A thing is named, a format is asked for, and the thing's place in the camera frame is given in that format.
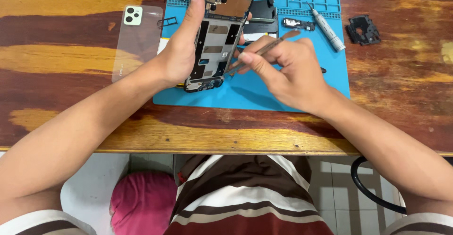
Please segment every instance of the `screwdriver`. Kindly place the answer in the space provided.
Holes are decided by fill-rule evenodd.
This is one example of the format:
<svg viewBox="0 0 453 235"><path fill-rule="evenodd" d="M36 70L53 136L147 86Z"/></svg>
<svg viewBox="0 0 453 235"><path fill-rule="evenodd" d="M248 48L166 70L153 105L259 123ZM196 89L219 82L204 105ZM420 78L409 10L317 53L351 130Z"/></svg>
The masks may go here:
<svg viewBox="0 0 453 235"><path fill-rule="evenodd" d="M314 8L312 8L308 2L307 4L309 5L313 13L314 20L316 20L316 23L318 23L321 30L323 30L324 34L329 39L335 51L340 52L341 50L345 49L346 47L344 46L343 42L340 40L340 38L338 38L335 32L333 32L332 28L330 28L324 17L321 16L320 13L318 13Z"/></svg>

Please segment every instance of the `smartphone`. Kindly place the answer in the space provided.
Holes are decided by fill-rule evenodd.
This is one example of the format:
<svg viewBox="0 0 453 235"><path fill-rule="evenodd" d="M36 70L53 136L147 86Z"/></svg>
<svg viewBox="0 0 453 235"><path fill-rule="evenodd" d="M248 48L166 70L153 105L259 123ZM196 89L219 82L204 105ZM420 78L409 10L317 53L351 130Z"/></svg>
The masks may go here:
<svg viewBox="0 0 453 235"><path fill-rule="evenodd" d="M188 93L220 87L241 37L253 0L205 0L195 39L195 64L184 81Z"/></svg>

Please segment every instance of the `right hand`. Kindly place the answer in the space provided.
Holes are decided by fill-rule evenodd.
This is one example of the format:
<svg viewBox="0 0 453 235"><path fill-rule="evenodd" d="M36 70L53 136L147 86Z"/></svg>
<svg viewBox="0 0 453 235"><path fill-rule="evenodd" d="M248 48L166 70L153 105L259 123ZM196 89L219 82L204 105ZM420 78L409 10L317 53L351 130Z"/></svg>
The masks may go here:
<svg viewBox="0 0 453 235"><path fill-rule="evenodd" d="M283 41L263 57L255 54L272 41L275 38L263 36L248 45L238 57L246 64L238 73L254 70L283 104L322 117L336 94L324 81L313 43L308 38ZM282 69L276 70L271 64Z"/></svg>

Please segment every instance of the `black cable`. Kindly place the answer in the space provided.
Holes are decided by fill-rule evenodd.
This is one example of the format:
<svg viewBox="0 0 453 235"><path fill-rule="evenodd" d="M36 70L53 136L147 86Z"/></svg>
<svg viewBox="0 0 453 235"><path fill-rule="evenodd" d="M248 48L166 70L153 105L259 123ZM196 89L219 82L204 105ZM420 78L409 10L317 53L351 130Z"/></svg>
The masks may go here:
<svg viewBox="0 0 453 235"><path fill-rule="evenodd" d="M352 180L354 181L354 184L359 188L360 192L363 192L366 197L368 197L370 200L376 202L377 204L383 206L384 208L390 209L392 211L395 211L397 213L405 214L406 215L406 208L401 207L398 205L395 205L393 203L390 203L388 201L384 201L381 198L377 197L374 195L372 192L370 192L359 180L359 176L357 174L357 169L359 168L360 164L366 162L367 159L363 156L357 158L354 163L352 163L351 166L351 176Z"/></svg>

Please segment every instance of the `brown and white striped shirt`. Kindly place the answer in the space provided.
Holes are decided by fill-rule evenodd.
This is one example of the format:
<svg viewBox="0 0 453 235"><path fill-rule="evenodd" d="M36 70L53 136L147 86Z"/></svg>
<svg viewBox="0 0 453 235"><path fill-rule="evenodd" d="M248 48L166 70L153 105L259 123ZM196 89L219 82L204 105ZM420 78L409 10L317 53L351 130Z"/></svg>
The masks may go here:
<svg viewBox="0 0 453 235"><path fill-rule="evenodd" d="M308 194L311 170L294 156L196 155L182 167L165 235L332 234ZM0 235L94 235L57 210L41 210L0 226ZM384 235L453 235L453 217L408 215Z"/></svg>

